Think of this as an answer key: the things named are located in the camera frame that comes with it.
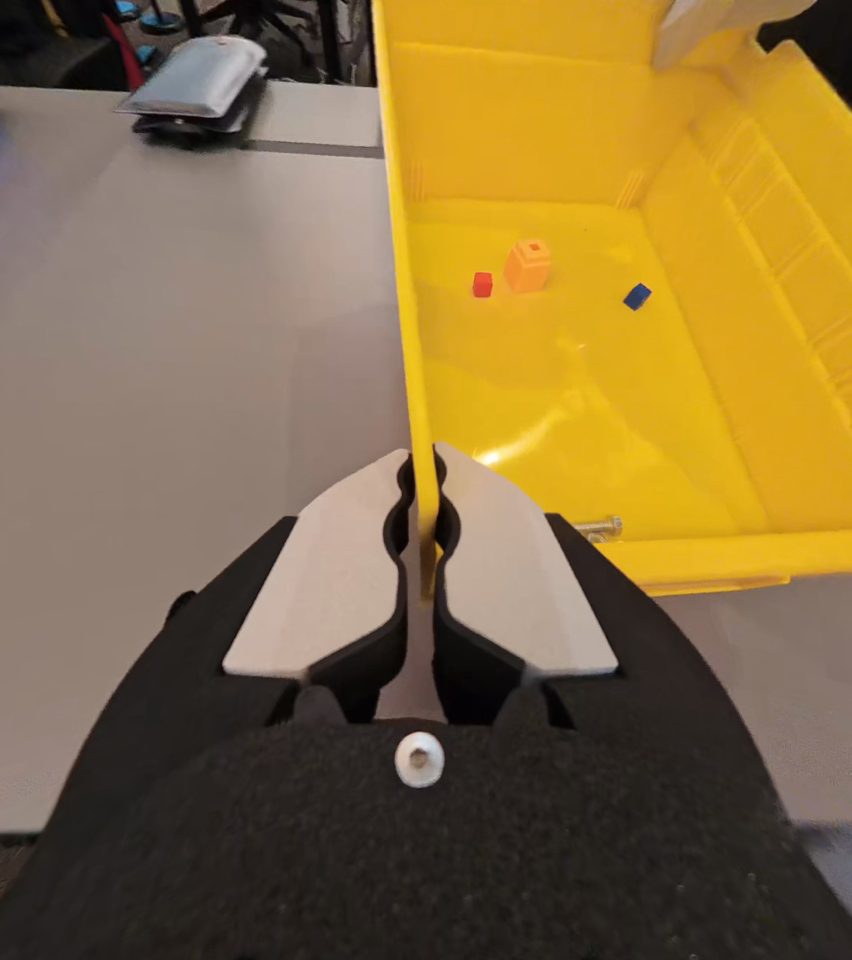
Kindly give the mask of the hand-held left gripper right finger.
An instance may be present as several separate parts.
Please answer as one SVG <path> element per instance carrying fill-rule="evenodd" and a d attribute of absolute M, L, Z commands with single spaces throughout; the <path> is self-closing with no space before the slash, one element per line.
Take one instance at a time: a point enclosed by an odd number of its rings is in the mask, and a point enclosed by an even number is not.
<path fill-rule="evenodd" d="M 433 453 L 432 672 L 447 720 L 492 724 L 521 688 L 614 676 L 612 645 L 544 510 L 450 443 Z"/>

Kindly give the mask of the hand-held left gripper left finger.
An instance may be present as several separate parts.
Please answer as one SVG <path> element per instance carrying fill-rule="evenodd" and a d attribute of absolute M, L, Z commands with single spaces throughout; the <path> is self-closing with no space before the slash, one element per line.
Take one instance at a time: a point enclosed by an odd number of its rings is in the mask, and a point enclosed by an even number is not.
<path fill-rule="evenodd" d="M 405 665 L 412 455 L 396 449 L 293 519 L 221 663 L 224 676 L 324 688 L 348 722 L 372 722 Z"/>

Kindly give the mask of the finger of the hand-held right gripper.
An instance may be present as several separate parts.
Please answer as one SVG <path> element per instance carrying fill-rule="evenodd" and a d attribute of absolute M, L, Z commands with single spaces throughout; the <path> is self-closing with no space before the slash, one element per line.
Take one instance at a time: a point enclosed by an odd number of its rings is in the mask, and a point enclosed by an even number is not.
<path fill-rule="evenodd" d="M 652 67 L 676 66 L 715 33 L 756 31 L 795 18 L 814 5 L 815 1 L 673 1 L 656 33 Z"/>

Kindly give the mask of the yellow plastic bin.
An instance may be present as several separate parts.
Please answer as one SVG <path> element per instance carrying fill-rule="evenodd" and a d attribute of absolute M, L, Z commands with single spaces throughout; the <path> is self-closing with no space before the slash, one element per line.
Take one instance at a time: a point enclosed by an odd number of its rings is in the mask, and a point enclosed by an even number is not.
<path fill-rule="evenodd" d="M 419 529 L 448 443 L 653 595 L 852 573 L 852 110 L 759 30 L 654 69 L 672 3 L 372 2 Z"/>

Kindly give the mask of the hollow orange cube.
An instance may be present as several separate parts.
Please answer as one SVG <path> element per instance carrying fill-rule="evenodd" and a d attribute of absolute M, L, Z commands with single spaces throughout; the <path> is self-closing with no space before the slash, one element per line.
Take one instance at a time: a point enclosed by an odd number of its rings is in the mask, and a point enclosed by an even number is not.
<path fill-rule="evenodd" d="M 517 295 L 542 291 L 552 271 L 552 255 L 540 239 L 518 241 L 509 250 L 504 264 L 504 281 Z"/>

